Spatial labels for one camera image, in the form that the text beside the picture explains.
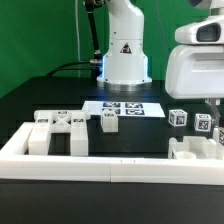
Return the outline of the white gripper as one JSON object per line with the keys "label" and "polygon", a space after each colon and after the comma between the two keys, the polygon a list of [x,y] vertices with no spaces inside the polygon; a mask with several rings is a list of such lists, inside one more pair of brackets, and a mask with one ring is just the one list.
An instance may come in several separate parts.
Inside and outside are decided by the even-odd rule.
{"label": "white gripper", "polygon": [[174,99],[206,99],[212,122],[219,126],[218,110],[224,98],[224,46],[179,45],[170,54],[165,89]]}

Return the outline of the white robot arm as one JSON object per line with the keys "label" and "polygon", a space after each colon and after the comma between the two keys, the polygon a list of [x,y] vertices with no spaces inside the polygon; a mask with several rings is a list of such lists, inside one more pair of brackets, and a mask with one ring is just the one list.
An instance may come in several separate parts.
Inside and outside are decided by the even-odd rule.
{"label": "white robot arm", "polygon": [[[105,0],[109,11],[109,50],[97,84],[134,91],[152,83],[143,52],[144,15],[130,0]],[[221,125],[217,105],[224,99],[224,0],[188,0],[209,17],[178,28],[179,43],[168,59],[165,89],[174,99],[203,99]]]}

